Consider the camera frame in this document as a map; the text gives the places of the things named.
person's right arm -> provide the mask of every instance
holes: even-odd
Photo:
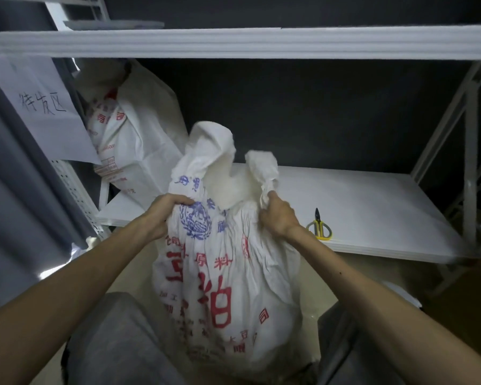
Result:
[[[260,221],[290,243],[327,283],[411,384],[481,384],[481,356],[443,326],[385,286],[367,278],[300,226],[294,210],[276,192]]]

forearm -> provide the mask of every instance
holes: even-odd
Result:
[[[28,383],[148,242],[144,217],[0,308],[0,383]]]
[[[440,324],[347,265],[304,228],[295,227],[288,241],[406,381],[481,384],[481,357]]]

gray pants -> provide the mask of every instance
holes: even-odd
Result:
[[[157,325],[128,293],[108,293],[68,341],[68,384],[171,384],[185,381],[160,349]],[[403,385],[349,314],[335,304],[319,319],[318,385]]]

white paper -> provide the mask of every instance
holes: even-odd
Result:
[[[100,164],[50,57],[0,55],[0,88],[48,159]]]

scissors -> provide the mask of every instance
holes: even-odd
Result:
[[[314,226],[314,234],[315,237],[319,240],[330,240],[331,237],[333,236],[333,231],[331,230],[330,227],[327,226],[327,224],[323,221],[321,221],[321,215],[319,214],[319,208],[315,208],[315,220],[308,224],[306,226],[306,229],[310,228],[311,226]],[[327,237],[324,236],[324,230],[323,227],[325,227],[329,235]]]

